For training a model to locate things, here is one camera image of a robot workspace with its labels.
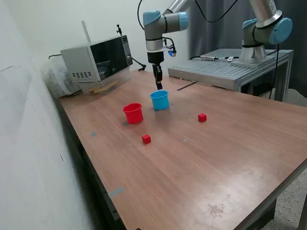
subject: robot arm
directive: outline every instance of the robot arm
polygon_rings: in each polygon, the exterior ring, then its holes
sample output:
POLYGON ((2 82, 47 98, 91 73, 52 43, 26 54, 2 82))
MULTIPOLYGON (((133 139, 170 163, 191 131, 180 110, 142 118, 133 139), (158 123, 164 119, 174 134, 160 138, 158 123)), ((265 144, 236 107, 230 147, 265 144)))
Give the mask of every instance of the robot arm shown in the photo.
MULTIPOLYGON (((292 31, 292 21, 283 18, 282 12, 276 9, 274 0, 249 0, 256 15, 256 19, 243 23, 244 40, 242 47, 253 48, 263 44, 280 44, 284 42, 292 31)), ((188 15, 184 12, 194 0, 175 0, 166 11, 145 12, 143 23, 149 63, 153 65, 153 73, 157 88, 162 89, 161 62, 164 61, 162 34, 186 30, 189 26, 188 15)), ((240 59, 245 60, 248 54, 242 54, 240 59)))
POLYGON ((161 14, 159 11, 145 12, 143 24, 145 31, 148 62, 153 65, 153 73, 157 89, 162 89, 161 62, 164 61, 162 34, 186 30, 189 18, 185 11, 194 0, 175 0, 173 4, 161 14))
POLYGON ((249 0, 255 19, 243 23, 240 62, 259 63, 266 57, 264 44, 283 43, 292 31, 292 20, 284 18, 274 0, 249 0))

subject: wooden table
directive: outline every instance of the wooden table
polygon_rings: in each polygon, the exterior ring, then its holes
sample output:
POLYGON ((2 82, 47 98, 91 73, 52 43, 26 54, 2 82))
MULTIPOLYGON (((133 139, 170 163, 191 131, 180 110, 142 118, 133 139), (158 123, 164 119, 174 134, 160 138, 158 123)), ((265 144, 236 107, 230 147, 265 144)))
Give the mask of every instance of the wooden table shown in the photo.
POLYGON ((307 167, 307 108, 165 77, 170 107, 154 111, 153 75, 132 74, 61 100, 127 229, 246 229, 307 167), (144 120, 127 125, 133 102, 144 120))

